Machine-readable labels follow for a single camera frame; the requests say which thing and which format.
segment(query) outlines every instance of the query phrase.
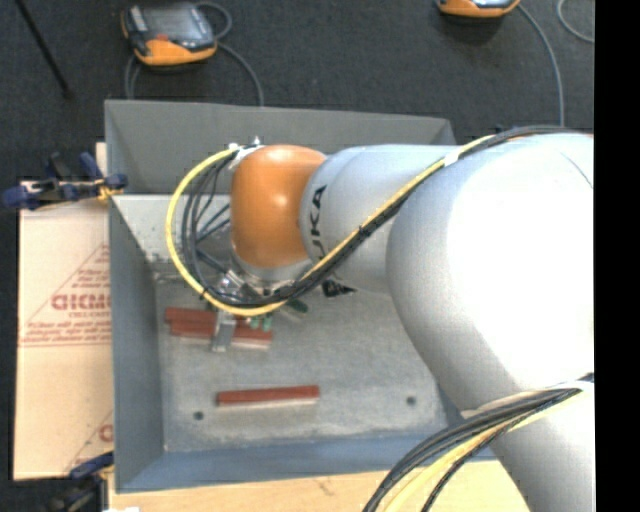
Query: gray bin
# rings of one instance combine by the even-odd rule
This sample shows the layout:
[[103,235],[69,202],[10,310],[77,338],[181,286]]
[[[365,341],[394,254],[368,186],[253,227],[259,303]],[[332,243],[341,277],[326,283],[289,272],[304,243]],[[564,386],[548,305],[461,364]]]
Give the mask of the gray bin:
[[[231,142],[332,153],[365,144],[453,145],[449,122],[415,116],[107,101],[110,173],[130,185],[110,207],[118,492],[389,469],[456,420],[389,297],[305,296],[303,321],[277,315],[268,350],[171,336],[168,306],[202,308],[168,262],[169,195]],[[222,183],[220,193],[228,192]],[[309,405],[222,410],[217,391],[317,384]]]

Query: blue clamp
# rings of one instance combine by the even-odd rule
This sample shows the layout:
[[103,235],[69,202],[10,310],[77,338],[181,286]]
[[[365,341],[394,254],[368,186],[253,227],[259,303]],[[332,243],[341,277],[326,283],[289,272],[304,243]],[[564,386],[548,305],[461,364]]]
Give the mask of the blue clamp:
[[17,185],[2,193],[2,205],[9,209],[36,210],[43,206],[75,202],[81,199],[107,199],[121,193],[128,184],[124,174],[105,177],[93,156],[84,152],[79,157],[87,181],[64,181],[69,169],[58,153],[49,157],[44,169],[45,179],[30,185]]

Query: black cable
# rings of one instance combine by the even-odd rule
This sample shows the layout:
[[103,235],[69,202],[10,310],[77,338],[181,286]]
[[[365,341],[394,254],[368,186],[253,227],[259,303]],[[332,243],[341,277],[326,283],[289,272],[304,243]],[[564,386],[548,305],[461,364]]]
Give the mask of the black cable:
[[242,65],[242,67],[247,71],[247,73],[249,73],[249,76],[251,77],[251,80],[253,81],[253,84],[255,85],[255,88],[256,88],[256,94],[258,96],[258,106],[264,107],[264,91],[262,90],[262,84],[260,84],[258,75],[256,75],[256,72],[253,70],[251,65],[244,59],[244,57],[242,57],[242,55],[240,55],[230,46],[219,42],[218,47],[221,50],[224,50],[225,52],[227,52],[229,55],[231,55],[234,59],[236,59]]
[[[549,133],[571,133],[575,132],[574,130],[568,130],[566,128],[558,127],[558,126],[528,126],[521,128],[514,128],[508,131],[504,131],[498,133],[491,138],[483,141],[469,149],[467,149],[463,154],[460,155],[459,159],[466,158],[472,154],[475,154],[479,151],[485,150],[487,148],[502,144],[511,139],[517,137],[524,137],[530,135],[538,135],[538,134],[549,134]],[[441,161],[441,168],[444,167],[444,161]],[[234,305],[241,308],[253,308],[264,306],[268,304],[273,304],[275,302],[293,300],[299,298],[303,294],[309,292],[313,288],[319,286],[322,282],[324,282],[335,270],[351,255],[353,252],[369,237],[371,236],[377,229],[379,229],[382,225],[384,225],[389,219],[391,219],[402,207],[405,201],[410,197],[416,187],[412,190],[409,190],[405,193],[404,196],[398,198],[392,205],[390,205],[386,210],[380,212],[378,217],[369,224],[368,226],[361,228],[359,234],[345,247],[343,247],[340,251],[338,251],[325,265],[321,268],[316,269],[314,272],[302,278],[298,281],[293,282],[292,284],[283,286],[275,291],[271,295],[266,296],[255,296],[251,298],[247,298],[246,300],[241,299],[238,296],[234,296],[232,302],[229,302],[227,298],[228,294],[219,293],[215,288],[213,288],[206,280],[200,281],[200,284],[209,292],[212,296],[216,297],[216,299],[220,300],[220,302],[226,303],[228,305]],[[195,265],[195,271],[197,273],[197,258],[192,257]]]
[[533,16],[531,16],[529,11],[527,11],[523,7],[523,5],[521,3],[518,4],[517,8],[520,10],[520,12],[527,19],[527,21],[531,24],[531,26],[538,33],[538,35],[540,36],[540,39],[542,39],[542,43],[544,44],[545,49],[547,50],[547,53],[549,54],[549,58],[551,59],[551,66],[553,68],[553,74],[554,74],[554,76],[556,78],[556,87],[557,87],[557,90],[558,90],[558,124],[560,126],[564,126],[565,125],[565,120],[564,120],[564,92],[563,92],[563,89],[562,89],[562,77],[560,76],[560,68],[558,67],[558,62],[556,61],[556,55],[555,55],[555,53],[553,51],[551,43],[549,43],[549,40],[547,39],[547,36],[545,35],[544,31],[542,30],[542,27],[538,24],[538,22],[535,20],[535,18]]
[[578,39],[581,39],[582,41],[585,41],[587,43],[595,44],[595,42],[596,42],[595,37],[589,37],[589,36],[583,34],[582,32],[578,32],[575,28],[573,28],[571,25],[569,25],[569,23],[567,22],[567,20],[564,17],[564,14],[562,14],[562,7],[564,6],[565,2],[566,2],[566,0],[558,0],[558,3],[556,5],[556,14],[558,15],[558,19],[560,20],[560,23],[562,23],[564,28],[566,28],[569,32],[571,32]]
[[51,69],[51,72],[53,73],[55,79],[60,85],[60,88],[62,89],[62,96],[65,99],[72,98],[73,91],[69,87],[69,84],[65,80],[64,75],[62,74],[62,71],[60,71],[60,68],[56,63],[56,60],[53,58],[53,55],[49,51],[49,47],[47,46],[47,43],[42,37],[42,34],[40,34],[40,31],[38,30],[38,27],[36,26],[35,21],[33,21],[33,17],[31,16],[31,13],[27,9],[27,6],[24,4],[22,0],[15,0],[15,2],[16,2],[16,6],[18,7],[18,10],[20,11],[20,14],[22,15],[22,18],[24,19],[25,23],[29,27],[29,30],[31,31],[31,35],[33,35],[33,38],[35,39],[36,44],[38,45],[38,48],[40,48],[40,51],[42,52],[42,56],[47,61],[47,65],[49,66],[49,69]]
[[402,478],[428,459],[509,419],[515,420],[524,415],[522,418],[524,420],[580,392],[581,390],[577,388],[543,390],[533,397],[523,398],[512,404],[479,413],[459,425],[440,431],[417,445],[389,471],[365,505],[363,512],[374,512],[384,497]]
[[[594,382],[594,379],[595,379],[594,374],[590,373],[590,374],[586,375],[585,377],[583,377],[580,380],[583,380],[585,382]],[[427,501],[425,502],[421,512],[429,512],[431,510],[431,508],[433,507],[433,504],[435,503],[437,497],[439,496],[439,494],[442,491],[442,489],[444,488],[444,486],[447,484],[447,482],[449,480],[451,480],[451,478],[465,464],[465,462],[467,462],[469,459],[474,457],[478,452],[480,452],[481,450],[486,448],[495,439],[497,439],[498,437],[500,437],[504,433],[508,432],[509,430],[513,429],[519,423],[521,423],[524,420],[526,420],[529,416],[530,415],[527,415],[527,417],[518,418],[518,419],[512,421],[511,423],[509,423],[508,425],[506,425],[505,427],[501,428],[500,430],[495,432],[493,435],[489,436],[487,439],[482,441],[482,443],[480,443],[478,446],[476,446],[475,448],[473,448],[472,450],[467,452],[464,456],[462,456],[458,460],[456,460],[451,465],[451,467],[438,480],[438,482],[436,483],[435,487],[432,489],[431,494],[427,498]]]

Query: robotic arm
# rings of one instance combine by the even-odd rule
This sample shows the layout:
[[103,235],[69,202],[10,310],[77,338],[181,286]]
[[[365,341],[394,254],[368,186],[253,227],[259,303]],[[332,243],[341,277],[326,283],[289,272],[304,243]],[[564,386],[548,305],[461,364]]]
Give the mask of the robotic arm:
[[[389,294],[460,410],[593,372],[593,137],[262,146],[222,163],[230,268],[209,285],[178,263],[214,305],[271,314],[329,276]],[[595,509],[593,395],[493,446],[532,511]]]

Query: wire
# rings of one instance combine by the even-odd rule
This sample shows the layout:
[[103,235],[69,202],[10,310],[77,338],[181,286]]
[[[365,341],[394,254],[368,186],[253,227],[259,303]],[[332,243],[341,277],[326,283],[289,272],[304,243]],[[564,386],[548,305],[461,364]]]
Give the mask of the wire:
[[595,44],[596,39],[595,37],[589,37],[581,32],[578,32],[575,28],[573,28],[571,25],[569,25],[569,23],[567,22],[567,20],[564,17],[564,14],[562,14],[562,7],[564,6],[566,0],[559,0],[558,4],[556,5],[556,13],[558,14],[558,19],[560,20],[560,23],[562,23],[562,25],[564,26],[564,28],[566,28],[569,32],[571,32],[574,36],[576,36],[578,39],[582,39],[583,41],[586,41],[587,43],[591,43],[591,44]]
[[551,47],[551,44],[549,43],[549,40],[547,39],[547,36],[545,35],[544,31],[542,30],[542,27],[540,27],[540,25],[535,20],[535,18],[533,16],[531,16],[529,11],[527,11],[523,7],[522,3],[518,4],[518,9],[520,9],[520,12],[524,15],[524,17],[527,19],[527,21],[531,24],[531,26],[538,33],[538,35],[540,36],[540,39],[542,39],[542,43],[544,44],[544,47],[546,48],[547,53],[549,54],[549,58],[551,59],[551,66],[553,68],[553,74],[554,74],[554,76],[556,78],[556,87],[558,89],[558,124],[560,126],[564,126],[565,125],[565,120],[564,120],[564,92],[563,92],[563,87],[562,87],[562,78],[560,76],[560,68],[558,67],[558,62],[556,61],[555,53],[553,51],[553,48]]
[[[342,242],[336,245],[329,253],[327,253],[320,261],[318,261],[310,270],[308,270],[300,279],[295,282],[282,286],[277,290],[274,290],[271,295],[266,296],[251,296],[249,298],[242,298],[238,296],[230,297],[226,293],[221,293],[215,288],[211,287],[206,280],[201,277],[201,273],[198,271],[197,265],[197,253],[195,251],[195,245],[185,238],[187,233],[187,218],[191,215],[191,205],[193,204],[193,198],[190,196],[187,201],[188,208],[185,209],[183,214],[182,224],[182,250],[185,255],[185,261],[180,259],[178,251],[175,247],[172,234],[173,217],[175,215],[176,205],[180,199],[180,196],[187,190],[190,184],[197,179],[201,179],[200,184],[205,183],[207,174],[204,178],[201,176],[203,173],[210,171],[211,166],[217,165],[221,160],[226,158],[234,158],[237,153],[231,150],[220,152],[213,155],[196,167],[191,169],[183,180],[178,185],[172,198],[169,202],[169,208],[167,210],[167,217],[165,222],[165,236],[167,239],[167,245],[169,247],[169,254],[173,260],[176,269],[182,275],[187,283],[189,283],[194,290],[204,299],[209,301],[213,306],[218,307],[229,313],[233,313],[241,316],[257,316],[275,311],[277,308],[283,306],[286,302],[292,299],[296,299],[304,293],[315,288],[321,284],[327,277],[335,271],[356,249],[359,247],[372,233],[379,229],[385,222],[391,219],[402,207],[405,201],[413,193],[413,191],[423,183],[432,174],[442,169],[443,167],[450,165],[461,158],[492,147],[497,144],[502,144],[511,139],[541,134],[541,133],[557,133],[557,132],[569,132],[571,130],[558,128],[556,126],[532,126],[525,128],[516,128],[509,131],[505,131],[493,136],[487,136],[475,141],[470,142],[465,146],[456,148],[449,155],[441,158],[421,173],[416,175],[412,180],[401,187],[395,194],[393,194],[382,206],[380,206],[372,215],[370,215],[365,222],[358,226],[351,232]],[[191,231],[197,232],[197,227],[194,228],[194,224],[191,225]]]
[[[255,86],[257,104],[258,106],[263,107],[264,106],[264,90],[262,88],[262,84],[260,83],[260,80],[258,79],[258,75],[254,71],[253,67],[237,51],[235,51],[229,45],[222,44],[221,42],[221,40],[229,34],[229,32],[231,31],[231,28],[233,27],[233,19],[231,17],[231,13],[229,13],[229,11],[224,7],[222,7],[220,4],[215,2],[203,1],[203,2],[196,3],[195,6],[196,8],[209,7],[209,8],[215,9],[220,14],[222,14],[222,16],[225,19],[225,25],[222,30],[214,34],[215,47],[216,49],[220,48],[221,50],[226,52],[234,60],[239,62],[240,65],[245,69],[245,71],[249,74],[249,77],[251,78],[251,81]],[[141,69],[142,69],[142,66],[138,62],[136,56],[132,54],[126,64],[125,72],[124,72],[124,92],[125,92],[125,97],[127,99],[130,99],[130,100],[135,99],[135,86],[138,80],[138,76],[140,75]]]
[[[583,380],[593,382],[593,377],[593,374],[589,374]],[[446,482],[475,453],[498,436],[557,411],[561,404],[568,406],[571,403],[569,399],[574,399],[583,391],[584,389],[575,383],[567,384],[561,387],[538,390],[520,398],[512,397],[506,405],[499,405],[503,403],[500,401],[498,405],[493,405],[488,410],[479,409],[471,418],[459,425],[440,431],[407,453],[389,471],[363,512],[378,510],[382,500],[405,479],[406,475],[415,472],[416,468],[426,460],[444,452],[444,456],[440,455],[440,458],[421,473],[413,475],[411,481],[384,509],[387,511],[397,510],[417,489],[423,488],[429,480],[439,475],[440,478],[423,508],[423,512],[428,511]]]

